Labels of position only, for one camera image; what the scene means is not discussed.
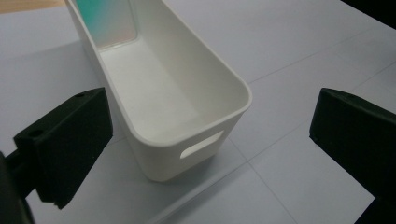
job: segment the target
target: white tile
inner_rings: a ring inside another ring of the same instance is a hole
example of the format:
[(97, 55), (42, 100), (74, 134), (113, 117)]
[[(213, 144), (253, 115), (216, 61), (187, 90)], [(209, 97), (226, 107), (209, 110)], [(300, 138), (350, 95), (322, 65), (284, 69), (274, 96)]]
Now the white tile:
[(327, 10), (301, 0), (166, 2), (247, 82), (372, 25), (350, 10)]
[(376, 77), (359, 86), (352, 94), (396, 114), (395, 93), (381, 86)]
[(0, 60), (78, 41), (66, 7), (0, 14)]
[(379, 23), (333, 50), (356, 68), (374, 75), (396, 62), (396, 31)]
[(248, 164), (198, 195), (162, 223), (295, 224)]
[(251, 163), (298, 223), (353, 224), (374, 197), (314, 144), (309, 124)]
[(367, 75), (330, 52), (321, 52), (250, 84), (252, 107), (231, 140), (249, 160), (312, 115), (321, 88), (349, 91)]
[(167, 183), (147, 180), (125, 140), (107, 148), (62, 211), (28, 197), (36, 223), (148, 223), (180, 207), (246, 160), (226, 140), (215, 157)]

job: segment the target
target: white plastic bin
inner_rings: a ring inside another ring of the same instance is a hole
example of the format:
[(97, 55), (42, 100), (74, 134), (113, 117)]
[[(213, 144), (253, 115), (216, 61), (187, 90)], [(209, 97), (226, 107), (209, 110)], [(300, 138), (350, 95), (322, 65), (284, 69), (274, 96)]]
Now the white plastic bin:
[(68, 6), (149, 179), (168, 180), (219, 150), (251, 92), (163, 1)]

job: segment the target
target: bin handle cutout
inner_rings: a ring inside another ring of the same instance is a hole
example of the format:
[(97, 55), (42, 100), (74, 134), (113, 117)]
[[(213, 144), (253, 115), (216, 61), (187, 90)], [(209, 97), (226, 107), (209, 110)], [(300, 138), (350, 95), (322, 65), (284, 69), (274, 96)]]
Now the bin handle cutout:
[(206, 138), (205, 140), (193, 145), (192, 147), (188, 147), (187, 149), (185, 149), (181, 155), (180, 158), (181, 159), (185, 159), (187, 157), (189, 157), (191, 154), (199, 151), (200, 149), (209, 146), (212, 143), (215, 143), (216, 141), (219, 140), (219, 138), (221, 138), (222, 134), (224, 133), (224, 131), (221, 131), (219, 133), (215, 133), (214, 135)]

